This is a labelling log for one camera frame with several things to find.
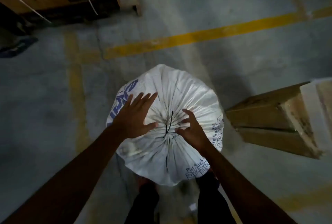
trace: white plastic bag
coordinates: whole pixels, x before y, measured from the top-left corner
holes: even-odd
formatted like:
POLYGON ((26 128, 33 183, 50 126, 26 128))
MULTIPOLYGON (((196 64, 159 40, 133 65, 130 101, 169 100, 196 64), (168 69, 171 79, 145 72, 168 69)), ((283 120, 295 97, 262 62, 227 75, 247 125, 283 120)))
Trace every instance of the white plastic bag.
POLYGON ((181 180, 204 175, 210 168, 209 163, 174 129, 189 126, 181 123, 188 118, 182 109, 189 109, 210 142, 221 151, 223 117, 214 91, 189 73, 158 65, 129 82, 119 90, 106 126, 112 123, 130 94, 135 98, 140 92, 156 91, 158 96, 144 124, 158 122, 159 126, 141 137, 126 139, 117 154, 124 159, 126 167, 160 185, 173 186, 181 180))

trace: yellow painted stripe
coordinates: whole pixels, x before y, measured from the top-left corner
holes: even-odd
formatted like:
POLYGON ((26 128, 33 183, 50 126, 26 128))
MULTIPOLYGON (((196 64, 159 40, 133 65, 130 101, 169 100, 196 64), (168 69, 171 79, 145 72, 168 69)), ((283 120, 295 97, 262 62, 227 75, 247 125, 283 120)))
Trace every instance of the yellow painted stripe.
MULTIPOLYGON (((332 16, 332 7, 322 8, 312 12, 311 19, 332 16)), ((170 37, 158 38, 143 42, 131 43, 105 50, 105 59, 124 57, 134 54, 160 50, 169 47, 181 46, 200 41, 230 37, 239 34, 251 33, 265 29, 290 25, 305 21, 299 13, 289 13, 276 17, 263 18, 261 20, 223 26, 216 29, 202 30, 192 33, 180 34, 170 37)))
POLYGON ((308 193, 293 194, 290 197, 277 199, 276 203, 287 212, 303 208, 332 204, 332 184, 327 184, 308 193))
POLYGON ((69 66, 67 67, 69 95, 74 117, 77 120, 76 152, 79 154, 89 146, 90 138, 86 125, 85 94, 76 33, 65 33, 64 43, 66 57, 69 61, 69 66))

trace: dark skin arm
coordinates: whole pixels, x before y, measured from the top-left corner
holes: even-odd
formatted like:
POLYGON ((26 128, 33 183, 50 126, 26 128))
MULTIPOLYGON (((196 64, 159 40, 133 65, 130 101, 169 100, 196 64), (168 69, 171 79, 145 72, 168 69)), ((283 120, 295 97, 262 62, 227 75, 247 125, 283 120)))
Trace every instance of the dark skin arm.
POLYGON ((4 220, 3 224, 73 223, 120 143, 126 138, 144 135, 158 126, 157 123, 143 124, 156 97, 157 93, 151 97, 150 94, 143 97, 141 93, 132 101, 130 95, 113 124, 4 220))
POLYGON ((190 123, 190 127, 177 128, 175 131, 209 162, 243 223, 296 223, 218 152, 191 111, 183 111, 189 118, 184 119, 182 123, 190 123))
MULTIPOLYGON (((132 95, 115 117, 112 126, 80 155, 55 174, 3 224, 8 223, 73 223, 90 197, 104 168, 120 143, 157 127, 144 125, 147 112, 157 97, 132 95)), ((280 207, 255 188, 212 146, 191 111, 183 123, 190 127, 176 132, 210 163, 215 175, 230 198, 243 223, 295 223, 280 207)))

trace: finger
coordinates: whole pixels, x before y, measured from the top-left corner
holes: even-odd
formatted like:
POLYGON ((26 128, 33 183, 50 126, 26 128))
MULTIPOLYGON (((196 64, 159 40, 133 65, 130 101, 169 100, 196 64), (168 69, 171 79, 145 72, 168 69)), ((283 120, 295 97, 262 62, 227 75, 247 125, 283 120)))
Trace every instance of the finger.
POLYGON ((158 123, 157 122, 149 123, 149 124, 143 126, 144 131, 146 133, 148 133, 150 130, 153 130, 154 128, 157 128, 157 127, 158 127, 158 123))
POLYGON ((137 105, 138 102, 141 100, 142 96, 143 96, 143 92, 139 93, 139 95, 134 99, 134 101, 132 102, 131 105, 132 105, 132 106, 137 105))
POLYGON ((181 129, 181 128, 175 128, 175 132, 177 134, 179 134, 180 136, 182 136, 184 138, 184 135, 186 134, 185 130, 181 129))
POLYGON ((130 105, 130 103, 131 103, 131 101, 132 101, 132 97, 133 97, 133 96, 134 96, 133 94, 130 94, 130 95, 128 96, 128 99, 127 99, 126 103, 124 104, 123 108, 129 107, 129 105, 130 105))
POLYGON ((190 120, 191 123, 197 122, 196 117, 195 117, 195 115, 193 114, 192 111, 187 110, 187 109, 182 109, 182 111, 189 116, 189 120, 190 120))
POLYGON ((143 106, 145 106, 146 109, 149 109, 151 105, 153 104, 154 100, 156 100, 156 97, 158 96, 158 92, 155 92, 152 94, 152 96, 144 103, 143 106))
POLYGON ((183 119, 181 123, 190 123, 190 118, 183 119))
POLYGON ((148 99, 149 99, 149 97, 150 97, 150 93, 148 93, 148 94, 146 94, 140 101, 139 101, 139 103, 138 103, 138 105, 140 106, 140 105, 143 105, 148 99))

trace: gray floor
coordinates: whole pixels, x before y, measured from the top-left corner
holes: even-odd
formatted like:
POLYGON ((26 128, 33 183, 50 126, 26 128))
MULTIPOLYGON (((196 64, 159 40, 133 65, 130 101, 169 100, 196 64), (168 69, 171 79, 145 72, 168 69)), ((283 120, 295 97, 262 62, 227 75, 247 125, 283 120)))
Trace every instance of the gray floor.
MULTIPOLYGON (((332 4, 299 1, 309 16, 332 4)), ((299 1, 141 0, 142 17, 122 12, 91 25, 37 31, 38 43, 0 61, 0 221, 87 144, 77 140, 85 120, 91 142, 104 129, 118 89, 157 64, 202 79, 224 109, 250 95, 332 76, 332 17, 103 59, 108 47, 297 12, 299 1), (68 38, 77 46, 68 46, 68 38), (79 64, 75 50, 99 53, 79 64), (73 74, 82 76, 83 86, 71 83, 73 74)), ((223 144, 234 166, 298 223, 332 222, 330 159, 245 144, 228 123, 223 144)), ((113 157, 77 223, 123 223, 136 194, 133 174, 113 157)), ((198 196, 193 181, 160 188, 160 195, 161 223, 195 218, 189 210, 198 196)))

